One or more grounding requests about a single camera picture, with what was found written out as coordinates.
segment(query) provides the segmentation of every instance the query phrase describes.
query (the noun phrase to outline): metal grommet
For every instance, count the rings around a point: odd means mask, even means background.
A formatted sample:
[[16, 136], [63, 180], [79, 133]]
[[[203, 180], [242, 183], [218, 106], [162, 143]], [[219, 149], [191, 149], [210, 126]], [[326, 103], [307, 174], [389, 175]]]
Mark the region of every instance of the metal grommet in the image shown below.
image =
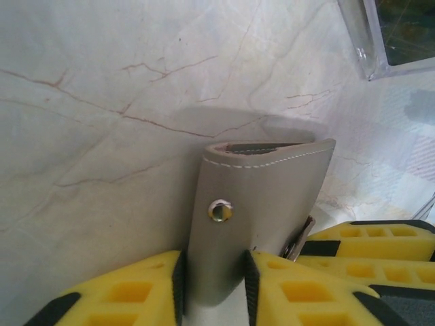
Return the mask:
[[223, 199], [212, 202], [208, 210], [209, 217], [215, 222], [225, 222], [232, 217], [232, 205]]

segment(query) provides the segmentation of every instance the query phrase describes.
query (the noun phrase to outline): marble surface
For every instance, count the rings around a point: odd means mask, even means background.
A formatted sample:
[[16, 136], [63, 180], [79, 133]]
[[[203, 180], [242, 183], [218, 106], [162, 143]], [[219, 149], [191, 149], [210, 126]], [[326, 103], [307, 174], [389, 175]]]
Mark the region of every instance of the marble surface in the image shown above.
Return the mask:
[[337, 147], [313, 214], [435, 191], [435, 73], [367, 82], [336, 1], [2, 1], [0, 324], [186, 246], [201, 149]]

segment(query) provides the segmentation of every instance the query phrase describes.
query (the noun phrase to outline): white marble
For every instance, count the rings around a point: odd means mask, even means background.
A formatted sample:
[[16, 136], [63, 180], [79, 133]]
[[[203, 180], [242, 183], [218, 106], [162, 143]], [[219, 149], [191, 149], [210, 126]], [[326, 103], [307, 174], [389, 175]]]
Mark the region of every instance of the white marble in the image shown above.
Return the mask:
[[1, 325], [185, 246], [206, 144], [335, 138], [318, 227], [435, 191], [435, 73], [363, 80], [336, 1], [2, 1], [0, 45]]

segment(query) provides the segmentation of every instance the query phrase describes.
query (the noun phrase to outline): gray leather case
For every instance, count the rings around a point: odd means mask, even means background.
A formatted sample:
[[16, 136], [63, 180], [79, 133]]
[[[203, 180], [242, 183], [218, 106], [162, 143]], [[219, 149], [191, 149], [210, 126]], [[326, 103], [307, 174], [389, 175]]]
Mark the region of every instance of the gray leather case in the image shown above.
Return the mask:
[[[246, 249], [278, 255], [303, 227], [328, 169], [335, 140], [208, 146], [198, 179], [188, 248], [188, 302], [217, 306], [242, 279]], [[217, 222], [209, 207], [232, 206]]]

